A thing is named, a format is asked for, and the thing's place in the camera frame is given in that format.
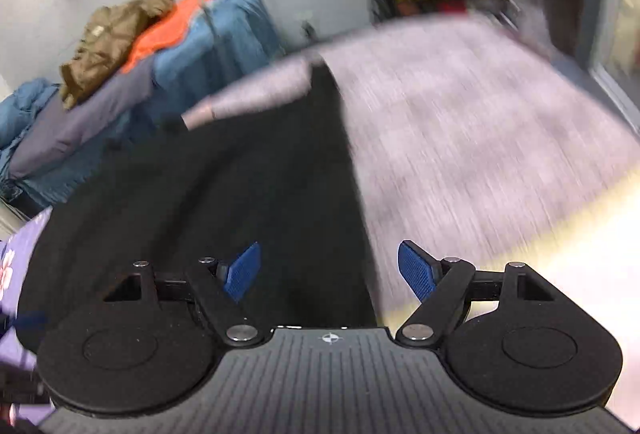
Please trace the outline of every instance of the metal screw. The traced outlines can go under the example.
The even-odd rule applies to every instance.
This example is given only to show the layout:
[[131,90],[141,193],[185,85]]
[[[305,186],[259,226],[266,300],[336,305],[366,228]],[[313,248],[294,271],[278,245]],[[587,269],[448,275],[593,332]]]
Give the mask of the metal screw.
[[409,340],[427,340],[433,337],[433,329],[424,324],[409,324],[402,328],[402,334]]
[[248,342],[258,336],[258,330],[249,324],[232,325],[226,330],[226,336],[235,342]]

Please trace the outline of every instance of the blue cloth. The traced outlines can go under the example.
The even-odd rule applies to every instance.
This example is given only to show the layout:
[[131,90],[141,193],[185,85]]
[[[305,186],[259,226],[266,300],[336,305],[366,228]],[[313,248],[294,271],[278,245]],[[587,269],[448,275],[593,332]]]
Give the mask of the blue cloth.
[[0,196],[6,201],[20,195],[20,189],[8,180],[14,150],[57,89],[44,78],[38,78],[23,83],[0,103]]
[[127,148],[145,140],[165,119],[178,117],[278,56],[280,41],[262,0],[212,0],[208,7],[216,40],[204,14],[195,16],[183,42],[154,56],[148,99],[124,111],[65,160],[16,180],[16,186],[43,208],[64,202],[98,169],[107,143]]

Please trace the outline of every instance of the black garment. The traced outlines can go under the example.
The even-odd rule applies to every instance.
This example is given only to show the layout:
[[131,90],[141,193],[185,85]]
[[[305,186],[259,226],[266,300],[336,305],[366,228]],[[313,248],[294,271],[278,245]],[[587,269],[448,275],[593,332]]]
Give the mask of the black garment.
[[[370,262],[340,97],[326,65],[285,106],[213,121],[124,153],[54,209],[18,313],[53,328],[135,260],[177,273],[259,242],[242,305],[261,325],[374,326]],[[36,351],[44,331],[20,330]]]

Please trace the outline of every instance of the orange garment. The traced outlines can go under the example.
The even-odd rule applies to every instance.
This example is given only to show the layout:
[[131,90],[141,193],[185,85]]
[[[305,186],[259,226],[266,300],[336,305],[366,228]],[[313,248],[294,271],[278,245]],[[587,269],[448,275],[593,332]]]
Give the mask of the orange garment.
[[198,0],[181,0],[178,2],[169,15],[151,26],[136,39],[129,53],[129,59],[122,66],[121,71],[129,72],[136,67],[140,60],[160,49],[177,46],[187,34],[191,16],[199,7]]

